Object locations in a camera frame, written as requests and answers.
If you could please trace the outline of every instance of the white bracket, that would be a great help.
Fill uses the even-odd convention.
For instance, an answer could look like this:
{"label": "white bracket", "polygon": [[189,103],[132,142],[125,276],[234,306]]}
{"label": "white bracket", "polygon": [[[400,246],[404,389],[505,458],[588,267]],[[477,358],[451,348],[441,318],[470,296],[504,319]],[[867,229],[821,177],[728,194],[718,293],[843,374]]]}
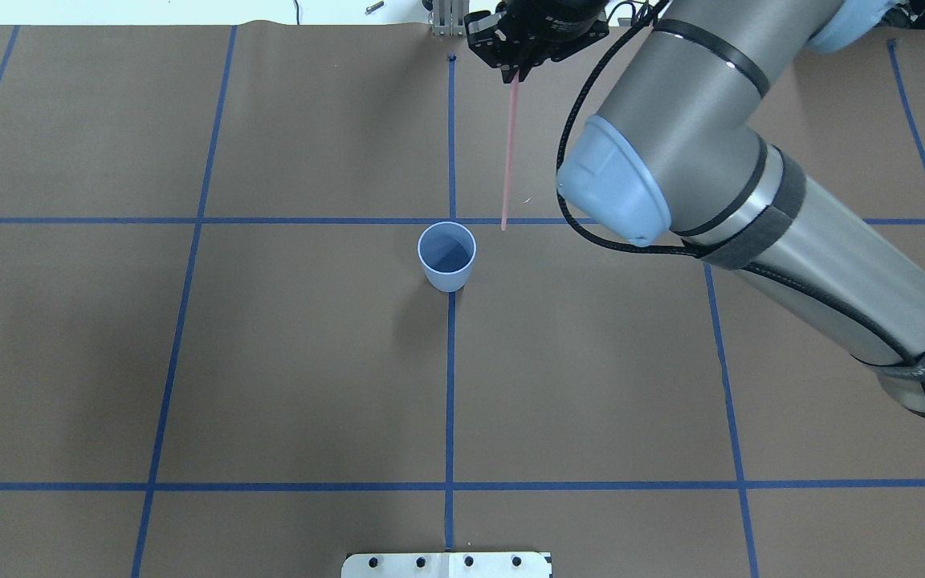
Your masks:
{"label": "white bracket", "polygon": [[352,555],[341,578],[552,578],[552,555],[540,552],[439,552]]}
{"label": "white bracket", "polygon": [[434,0],[430,30],[434,36],[466,36],[463,16],[469,11],[470,0]]}

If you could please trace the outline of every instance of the cup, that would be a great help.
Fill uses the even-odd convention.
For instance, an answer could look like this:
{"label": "cup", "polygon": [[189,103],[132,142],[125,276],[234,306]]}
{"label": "cup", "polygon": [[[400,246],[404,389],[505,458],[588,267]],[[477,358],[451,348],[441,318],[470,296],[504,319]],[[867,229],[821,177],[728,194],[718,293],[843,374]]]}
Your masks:
{"label": "cup", "polygon": [[416,254],[427,281],[445,293],[463,288],[473,271],[477,240],[465,226],[442,221],[426,227],[416,242]]}

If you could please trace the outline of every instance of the robotic arm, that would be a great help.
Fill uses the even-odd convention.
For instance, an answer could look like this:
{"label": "robotic arm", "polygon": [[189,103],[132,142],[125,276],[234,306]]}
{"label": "robotic arm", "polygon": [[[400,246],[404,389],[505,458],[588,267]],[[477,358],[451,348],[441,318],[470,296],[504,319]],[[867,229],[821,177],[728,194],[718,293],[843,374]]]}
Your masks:
{"label": "robotic arm", "polygon": [[[517,71],[522,80],[544,58],[598,40],[587,35],[596,34],[605,4],[510,0],[498,14],[473,14],[470,45],[502,68],[503,80]],[[672,230],[683,254],[740,275],[925,418],[925,271],[746,125],[801,48],[836,51],[893,4],[743,0],[734,11],[712,0],[673,2],[588,120],[559,169],[558,193],[630,242],[631,252]],[[584,25],[568,30],[581,36],[544,32],[552,10],[577,8]],[[517,28],[526,14],[540,19]],[[511,26],[491,45],[489,18]],[[496,58],[486,56],[492,48]],[[646,115],[645,102],[665,106]]]}

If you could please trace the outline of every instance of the pink straw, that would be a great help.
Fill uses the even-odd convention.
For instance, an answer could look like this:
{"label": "pink straw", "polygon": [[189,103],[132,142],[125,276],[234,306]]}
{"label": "pink straw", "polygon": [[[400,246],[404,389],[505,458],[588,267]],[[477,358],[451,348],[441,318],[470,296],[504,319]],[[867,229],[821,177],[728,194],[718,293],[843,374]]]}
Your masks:
{"label": "pink straw", "polygon": [[513,135],[516,134],[516,100],[520,92],[520,72],[513,76],[513,87],[509,95],[509,135],[506,136],[506,186],[502,193],[502,230],[509,223],[509,190],[513,183]]}

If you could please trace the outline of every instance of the light blue joint cap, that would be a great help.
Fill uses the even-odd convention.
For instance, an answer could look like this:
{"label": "light blue joint cap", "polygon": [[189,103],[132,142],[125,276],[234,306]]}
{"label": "light blue joint cap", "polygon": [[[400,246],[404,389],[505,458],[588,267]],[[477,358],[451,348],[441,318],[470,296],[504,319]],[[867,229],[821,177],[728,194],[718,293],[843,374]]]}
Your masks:
{"label": "light blue joint cap", "polygon": [[608,120],[588,118],[559,169],[559,194],[636,246],[669,230],[669,206],[649,168]]}
{"label": "light blue joint cap", "polygon": [[897,3],[899,0],[845,0],[830,22],[810,38],[806,46],[822,55],[840,51],[870,32]]}

